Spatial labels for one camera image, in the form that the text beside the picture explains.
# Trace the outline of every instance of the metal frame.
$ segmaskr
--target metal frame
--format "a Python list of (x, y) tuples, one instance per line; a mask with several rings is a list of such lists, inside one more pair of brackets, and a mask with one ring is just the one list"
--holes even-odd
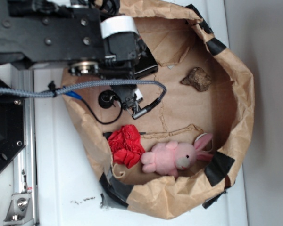
[[(18, 71), (12, 67), (11, 87), (33, 91), (33, 71)], [(39, 222), (34, 100), (32, 98), (25, 101), (24, 128), (26, 147), (13, 160), (14, 195), (4, 225), (33, 226)], [(18, 202), (23, 198), (27, 201), (27, 207), (21, 211)]]

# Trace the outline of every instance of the brown paper bag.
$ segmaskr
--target brown paper bag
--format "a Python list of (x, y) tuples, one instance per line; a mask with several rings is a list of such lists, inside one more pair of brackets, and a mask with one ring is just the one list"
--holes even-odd
[[(254, 120), (254, 84), (248, 68), (218, 41), (197, 10), (156, 0), (124, 0), (120, 12), (135, 17), (137, 28), (159, 63), (157, 73), (146, 80), (157, 80), (167, 87), (162, 102), (138, 120), (130, 115), (111, 125), (95, 121), (79, 101), (65, 96), (67, 109), (81, 136), (86, 155), (104, 188), (106, 199), (124, 208), (158, 218), (174, 218), (221, 194), (235, 183), (250, 144)], [(205, 92), (180, 84), (188, 72), (201, 67), (213, 78)], [(91, 76), (71, 77), (64, 71), (62, 85), (88, 80)], [(79, 90), (95, 114), (109, 121), (119, 109), (102, 109), (97, 98), (109, 87)], [(142, 107), (160, 94), (160, 89), (140, 85)], [(177, 140), (192, 143), (203, 132), (214, 134), (211, 163), (198, 161), (181, 172), (178, 179), (144, 174), (139, 163), (127, 169), (112, 164), (111, 150), (103, 133), (134, 124), (146, 132), (141, 143), (146, 149), (157, 142)]]

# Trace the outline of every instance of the rock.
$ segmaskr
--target rock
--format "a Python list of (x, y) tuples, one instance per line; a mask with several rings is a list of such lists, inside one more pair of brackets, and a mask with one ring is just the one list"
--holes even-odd
[(200, 67), (195, 67), (188, 76), (181, 80), (183, 85), (195, 87), (199, 92), (206, 91), (212, 83), (212, 77)]

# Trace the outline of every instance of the red plastic wrapper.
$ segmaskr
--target red plastic wrapper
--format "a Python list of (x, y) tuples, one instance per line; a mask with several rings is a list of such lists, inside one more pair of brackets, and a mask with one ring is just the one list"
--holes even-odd
[(108, 138), (113, 155), (113, 163), (124, 164), (128, 169), (141, 159), (145, 152), (141, 145), (141, 136), (134, 125), (122, 126)]

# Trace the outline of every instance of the pink stuffed bunny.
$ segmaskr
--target pink stuffed bunny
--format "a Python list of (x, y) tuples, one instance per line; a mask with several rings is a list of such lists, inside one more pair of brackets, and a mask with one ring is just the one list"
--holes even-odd
[(177, 141), (158, 143), (150, 152), (142, 154), (141, 162), (144, 164), (142, 171), (157, 172), (160, 175), (171, 175), (177, 178), (177, 170), (188, 169), (196, 160), (212, 160), (213, 155), (203, 151), (212, 137), (212, 134), (202, 134), (195, 140), (194, 145)]

